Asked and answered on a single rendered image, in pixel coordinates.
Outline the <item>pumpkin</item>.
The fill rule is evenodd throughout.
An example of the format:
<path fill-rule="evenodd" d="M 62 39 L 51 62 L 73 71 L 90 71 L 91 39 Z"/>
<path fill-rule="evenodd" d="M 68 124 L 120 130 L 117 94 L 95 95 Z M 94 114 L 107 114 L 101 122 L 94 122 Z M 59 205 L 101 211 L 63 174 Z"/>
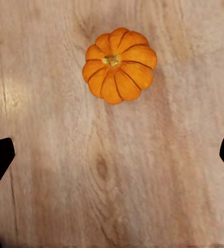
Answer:
<path fill-rule="evenodd" d="M 152 84 L 157 66 L 147 38 L 125 27 L 98 36 L 85 61 L 82 75 L 90 92 L 112 105 L 137 99 Z"/>

